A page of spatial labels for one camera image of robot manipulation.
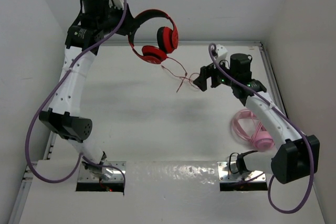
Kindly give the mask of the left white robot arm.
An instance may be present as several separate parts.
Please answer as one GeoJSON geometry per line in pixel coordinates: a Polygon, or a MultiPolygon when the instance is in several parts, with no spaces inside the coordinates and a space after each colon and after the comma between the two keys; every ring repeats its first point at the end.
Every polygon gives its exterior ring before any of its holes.
{"type": "Polygon", "coordinates": [[[107,166],[105,152],[90,138],[92,121],[79,115],[83,88],[100,45],[135,28],[127,0],[80,0],[80,12],[67,31],[60,80],[38,111],[39,120],[72,145],[79,162],[96,177],[113,167],[107,166]]]}

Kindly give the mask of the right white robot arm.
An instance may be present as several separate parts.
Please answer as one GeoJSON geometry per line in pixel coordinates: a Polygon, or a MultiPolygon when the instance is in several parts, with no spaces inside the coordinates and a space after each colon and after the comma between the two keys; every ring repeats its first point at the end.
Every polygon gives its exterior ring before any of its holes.
{"type": "Polygon", "coordinates": [[[312,185],[318,170],[320,142],[314,136],[305,135],[274,104],[267,88],[252,77],[252,57],[247,54],[233,54],[229,65],[223,56],[211,52],[212,63],[200,68],[194,84],[202,91],[225,85],[233,95],[249,109],[271,136],[276,152],[260,147],[240,153],[236,159],[236,171],[247,174],[255,170],[272,174],[281,184],[287,184],[308,177],[312,185]]]}

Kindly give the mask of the red black headphones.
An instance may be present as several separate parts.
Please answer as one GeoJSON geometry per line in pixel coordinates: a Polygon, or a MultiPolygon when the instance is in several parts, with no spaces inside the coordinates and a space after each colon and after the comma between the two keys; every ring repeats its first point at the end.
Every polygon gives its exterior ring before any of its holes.
{"type": "Polygon", "coordinates": [[[137,55],[140,59],[147,63],[160,65],[168,58],[168,54],[171,54],[175,49],[178,48],[179,43],[179,33],[177,30],[177,26],[173,19],[164,11],[159,9],[148,9],[140,14],[138,14],[134,19],[139,26],[144,24],[150,19],[153,18],[165,18],[171,22],[173,28],[169,28],[166,26],[160,27],[156,33],[156,39],[158,46],[145,45],[142,47],[142,54],[138,53],[134,47],[134,38],[135,33],[138,28],[135,29],[129,36],[128,42],[132,48],[132,51],[135,55],[137,55]]]}

